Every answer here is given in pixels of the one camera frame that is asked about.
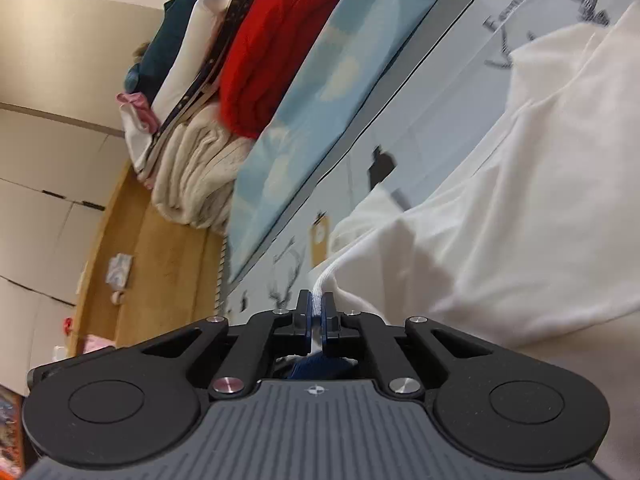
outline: stack of clothes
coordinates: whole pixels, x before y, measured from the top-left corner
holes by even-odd
[[[172,0],[116,100],[168,220],[224,231],[238,169],[339,0]]]

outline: light blue fabric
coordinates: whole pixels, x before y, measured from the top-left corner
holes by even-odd
[[[238,173],[228,223],[232,279],[435,1],[340,0]]]

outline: white fabric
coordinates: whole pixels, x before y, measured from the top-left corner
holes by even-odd
[[[170,221],[224,231],[238,169],[253,145],[219,121],[218,102],[176,126],[162,154],[151,200]]]
[[[178,55],[151,106],[160,123],[169,116],[196,79],[225,19],[230,1],[198,0],[193,6]]]
[[[616,480],[640,470],[639,48],[633,4],[614,27],[515,51],[506,111],[468,159],[338,245],[314,287],[339,310],[426,314],[585,375],[611,405],[596,464]]]
[[[140,171],[144,167],[145,153],[151,146],[152,135],[146,124],[140,121],[138,112],[131,103],[123,103],[119,109],[129,157],[133,168]]]

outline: red blanket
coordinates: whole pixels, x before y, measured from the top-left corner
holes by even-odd
[[[254,1],[220,79],[222,120],[231,131],[260,135],[338,1]]]

